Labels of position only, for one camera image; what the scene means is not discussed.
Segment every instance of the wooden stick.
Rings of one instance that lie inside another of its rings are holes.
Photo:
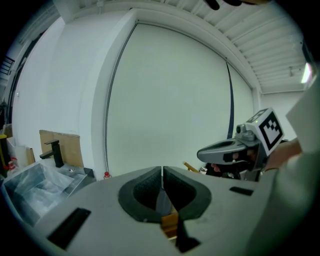
[[[194,167],[192,167],[190,164],[188,164],[187,162],[183,162],[183,164],[186,166],[186,167],[188,167],[188,170],[191,170],[191,171],[193,171],[193,172],[195,172],[195,173],[200,173],[196,168],[194,168]]]
[[[161,228],[168,238],[173,238],[177,236],[178,219],[179,218],[177,212],[161,217]]]

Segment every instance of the gray sink basin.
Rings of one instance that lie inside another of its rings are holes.
[[[14,208],[11,210],[33,227],[47,212],[94,181],[91,169],[69,164],[57,168],[50,158],[6,178],[1,190]]]

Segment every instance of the person's arm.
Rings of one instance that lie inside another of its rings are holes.
[[[279,144],[270,154],[268,162],[264,167],[264,171],[280,168],[287,160],[301,153],[301,147],[298,139]]]

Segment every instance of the yellow object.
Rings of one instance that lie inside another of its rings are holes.
[[[188,164],[187,162],[183,162],[183,164],[188,167],[188,170],[193,171],[194,173],[200,173],[196,168],[192,167],[190,164]]]
[[[6,138],[7,138],[7,135],[0,134],[0,140],[1,139],[6,139]],[[0,158],[1,158],[2,166],[5,167],[6,163],[5,163],[5,159],[4,159],[4,154],[2,153],[1,145],[0,145]]]

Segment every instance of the black slot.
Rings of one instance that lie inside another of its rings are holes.
[[[201,243],[197,239],[188,236],[188,233],[185,228],[185,224],[179,218],[176,243],[175,243],[175,246],[179,249],[179,251],[182,253],[185,253],[200,244]]]
[[[161,189],[161,167],[125,183],[119,190],[118,202],[138,222],[161,223],[161,214],[156,211]]]
[[[163,186],[182,221],[199,218],[211,202],[211,192],[205,185],[169,166],[163,167]]]
[[[65,250],[90,213],[87,209],[75,209],[47,239]]]
[[[230,191],[239,193],[239,194],[243,194],[246,196],[251,196],[252,193],[254,192],[251,189],[246,189],[246,188],[242,188],[242,187],[238,187],[238,186],[233,186],[232,188],[230,188]]]

